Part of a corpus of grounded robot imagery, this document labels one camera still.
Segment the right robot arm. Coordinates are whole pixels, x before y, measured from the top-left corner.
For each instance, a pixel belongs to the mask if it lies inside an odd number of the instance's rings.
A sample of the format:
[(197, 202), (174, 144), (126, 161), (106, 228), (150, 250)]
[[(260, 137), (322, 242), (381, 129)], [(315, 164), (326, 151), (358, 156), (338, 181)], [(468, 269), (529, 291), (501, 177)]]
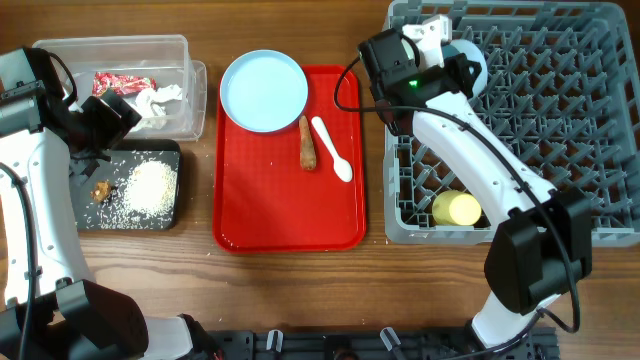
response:
[(471, 329), (482, 347), (503, 350), (548, 306), (569, 294), (580, 328), (578, 281), (592, 271), (591, 205), (559, 191), (494, 135), (470, 103), (488, 83), (484, 53), (435, 26), (385, 30), (358, 46), (377, 113), (395, 136), (411, 135), (454, 172), (495, 228), (484, 265), (491, 289)]

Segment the white plastic spoon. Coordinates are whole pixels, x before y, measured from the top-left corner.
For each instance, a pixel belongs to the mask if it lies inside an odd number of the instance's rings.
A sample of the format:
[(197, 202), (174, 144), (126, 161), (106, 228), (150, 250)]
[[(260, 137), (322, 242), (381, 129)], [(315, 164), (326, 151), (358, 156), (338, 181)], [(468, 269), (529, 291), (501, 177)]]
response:
[(333, 170), (337, 177), (345, 183), (351, 182), (353, 179), (352, 167), (347, 160), (339, 155), (323, 119), (319, 116), (314, 116), (311, 123), (332, 157)]

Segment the brown carrot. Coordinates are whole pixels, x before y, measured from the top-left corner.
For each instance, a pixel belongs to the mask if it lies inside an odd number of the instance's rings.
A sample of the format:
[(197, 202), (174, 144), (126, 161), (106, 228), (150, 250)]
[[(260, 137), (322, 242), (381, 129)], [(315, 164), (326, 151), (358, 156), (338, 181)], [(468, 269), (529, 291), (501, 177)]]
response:
[(305, 115), (301, 115), (298, 122), (300, 131), (300, 166), (304, 170), (312, 171), (316, 168), (317, 159), (309, 123)]

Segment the white tissue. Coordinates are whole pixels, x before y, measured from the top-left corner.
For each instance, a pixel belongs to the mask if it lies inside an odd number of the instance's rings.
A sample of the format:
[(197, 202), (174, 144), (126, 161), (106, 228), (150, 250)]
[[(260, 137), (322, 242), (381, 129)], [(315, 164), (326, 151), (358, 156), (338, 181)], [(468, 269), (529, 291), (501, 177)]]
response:
[(139, 132), (146, 129), (159, 130), (168, 122), (166, 104), (180, 102), (182, 99), (182, 88), (177, 84), (161, 87), (157, 90), (146, 88), (138, 93), (134, 100), (127, 103), (142, 117), (132, 132)]

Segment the white rice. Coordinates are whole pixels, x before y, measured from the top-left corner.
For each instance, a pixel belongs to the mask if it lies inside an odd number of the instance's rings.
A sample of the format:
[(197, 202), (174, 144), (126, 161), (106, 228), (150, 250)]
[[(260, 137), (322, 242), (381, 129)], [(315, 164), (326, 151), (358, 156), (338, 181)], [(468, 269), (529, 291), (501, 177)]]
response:
[[(114, 189), (103, 203), (90, 196), (98, 181)], [(159, 160), (144, 160), (111, 179), (98, 179), (83, 191), (88, 203), (75, 210), (82, 230), (167, 230), (174, 225), (178, 171)]]

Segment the light blue bowl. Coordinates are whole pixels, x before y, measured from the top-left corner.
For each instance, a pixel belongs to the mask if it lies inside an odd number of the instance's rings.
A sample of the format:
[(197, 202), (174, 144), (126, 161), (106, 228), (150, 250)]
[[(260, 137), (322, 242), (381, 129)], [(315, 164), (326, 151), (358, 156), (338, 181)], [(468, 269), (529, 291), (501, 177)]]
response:
[(472, 70), (471, 74), (475, 78), (472, 93), (474, 97), (478, 97), (485, 89), (488, 83), (488, 67), (483, 52), (480, 48), (469, 40), (456, 39), (442, 47), (444, 59), (454, 57), (458, 54), (465, 54), (471, 62), (480, 65), (480, 70)]

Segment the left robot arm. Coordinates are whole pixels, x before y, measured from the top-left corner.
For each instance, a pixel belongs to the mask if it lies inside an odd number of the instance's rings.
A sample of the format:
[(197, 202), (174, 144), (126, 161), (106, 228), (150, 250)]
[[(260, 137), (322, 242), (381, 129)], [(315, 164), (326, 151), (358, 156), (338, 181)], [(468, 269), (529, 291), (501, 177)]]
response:
[(108, 91), (79, 102), (60, 57), (20, 47), (1, 57), (1, 207), (10, 258), (1, 352), (10, 359), (221, 359), (187, 314), (145, 316), (97, 284), (69, 188), (73, 160), (105, 156), (139, 122)]

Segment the brown food scrap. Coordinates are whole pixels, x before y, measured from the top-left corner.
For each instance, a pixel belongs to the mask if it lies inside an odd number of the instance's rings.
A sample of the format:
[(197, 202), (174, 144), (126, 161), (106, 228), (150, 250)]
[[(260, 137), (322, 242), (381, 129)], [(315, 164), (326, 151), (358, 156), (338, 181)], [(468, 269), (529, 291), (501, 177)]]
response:
[(114, 186), (109, 181), (98, 181), (90, 192), (92, 200), (96, 203), (103, 203), (113, 191)]

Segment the red snack wrapper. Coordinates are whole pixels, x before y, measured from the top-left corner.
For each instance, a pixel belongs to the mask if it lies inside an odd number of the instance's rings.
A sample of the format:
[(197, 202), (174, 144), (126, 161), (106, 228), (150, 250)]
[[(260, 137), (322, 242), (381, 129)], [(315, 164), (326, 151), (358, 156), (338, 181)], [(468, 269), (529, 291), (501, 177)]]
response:
[(96, 72), (93, 79), (92, 95), (102, 96), (113, 90), (120, 96), (137, 94), (145, 89), (157, 89), (156, 81), (149, 77)]

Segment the large pale blue plate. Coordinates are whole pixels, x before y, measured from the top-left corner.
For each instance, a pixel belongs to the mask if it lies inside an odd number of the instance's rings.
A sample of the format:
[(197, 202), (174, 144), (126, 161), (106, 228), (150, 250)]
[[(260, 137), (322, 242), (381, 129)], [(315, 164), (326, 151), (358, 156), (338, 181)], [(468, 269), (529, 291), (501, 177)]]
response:
[(234, 60), (219, 88), (226, 115), (254, 133), (288, 127), (302, 115), (308, 98), (309, 85), (301, 66), (290, 56), (268, 49)]

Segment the yellow plastic cup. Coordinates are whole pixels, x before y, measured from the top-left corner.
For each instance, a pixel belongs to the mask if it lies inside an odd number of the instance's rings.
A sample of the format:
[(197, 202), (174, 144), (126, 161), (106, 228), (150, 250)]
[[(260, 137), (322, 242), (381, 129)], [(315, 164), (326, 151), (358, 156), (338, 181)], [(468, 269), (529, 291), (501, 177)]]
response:
[(482, 208), (474, 196), (457, 190), (439, 194), (432, 215), (439, 225), (471, 226), (481, 217)]

